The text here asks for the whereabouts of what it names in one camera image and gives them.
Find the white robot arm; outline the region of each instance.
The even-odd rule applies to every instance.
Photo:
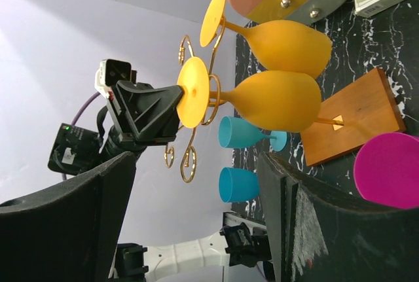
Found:
[[[156,282],[169,275],[208,266],[254,267],[271,260],[267,236],[251,236],[245,224],[206,238],[164,247],[119,244],[110,278],[115,282]]]

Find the yellow wine glass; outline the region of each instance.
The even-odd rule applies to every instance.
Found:
[[[209,45],[219,26],[242,35],[260,63],[271,71],[296,71],[317,78],[331,58],[332,42],[324,33],[291,20],[273,20],[244,28],[224,16],[226,0],[211,0],[202,22],[200,44]]]
[[[195,128],[201,123],[210,99],[234,105],[249,123],[265,129],[301,132],[310,127],[320,111],[321,94],[316,81],[304,73],[263,71],[243,80],[235,89],[210,90],[205,63],[193,57],[184,64],[177,81],[184,95],[177,105],[182,124]]]

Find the gold wire stand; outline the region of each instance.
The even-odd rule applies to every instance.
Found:
[[[214,44],[214,47],[212,49],[212,54],[211,54],[211,63],[209,65],[209,70],[208,70],[208,78],[211,80],[213,79],[215,81],[215,84],[217,86],[217,97],[215,98],[215,101],[209,100],[208,102],[208,107],[213,107],[213,111],[211,113],[211,116],[205,120],[205,115],[201,121],[201,125],[203,126],[208,126],[212,123],[212,121],[214,120],[218,108],[220,105],[223,105],[226,103],[226,101],[223,101],[220,99],[220,94],[221,94],[221,83],[220,80],[218,78],[217,75],[212,74],[212,70],[213,70],[213,66],[214,66],[214,62],[215,62],[215,55],[217,54],[218,51],[218,47],[219,44],[221,42],[221,39],[223,38],[224,35],[224,30],[225,30],[225,19],[223,18],[221,20],[221,30],[220,30],[220,34],[218,34],[218,38]],[[181,41],[181,44],[179,46],[179,55],[178,55],[178,60],[179,60],[179,64],[183,65],[183,63],[185,62],[185,42],[188,44],[188,49],[189,49],[189,54],[191,55],[191,57],[195,56],[194,55],[194,50],[192,47],[192,43],[191,40],[189,39],[188,35],[185,35]],[[192,180],[195,177],[195,173],[196,173],[196,167],[197,167],[197,156],[196,156],[196,149],[194,148],[194,146],[192,145],[196,136],[196,131],[197,131],[198,127],[195,127],[192,129],[192,134],[191,134],[191,138],[189,139],[189,143],[185,149],[185,153],[183,154],[182,157],[182,161],[181,161],[181,165],[180,165],[180,172],[181,172],[181,176],[182,179],[185,183],[190,183],[192,182]],[[191,155],[192,155],[192,169],[191,169],[191,173],[189,175],[189,178],[187,178],[187,174],[185,173],[185,168],[189,167],[190,161],[191,161]],[[174,146],[170,146],[167,144],[166,148],[164,150],[164,161],[166,163],[166,166],[168,168],[171,168],[173,166],[175,160],[175,148]]]

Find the wooden stand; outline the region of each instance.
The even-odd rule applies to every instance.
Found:
[[[326,99],[319,117],[343,120],[344,126],[314,123],[301,132],[307,166],[357,150],[381,133],[406,130],[381,68],[374,68]]]

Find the blue cup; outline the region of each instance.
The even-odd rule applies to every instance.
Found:
[[[247,148],[266,138],[277,152],[287,144],[286,132],[273,131],[270,135],[265,135],[243,118],[224,116],[218,129],[218,142],[223,148]]]
[[[224,167],[218,187],[223,202],[246,202],[259,195],[257,176],[246,169]]]

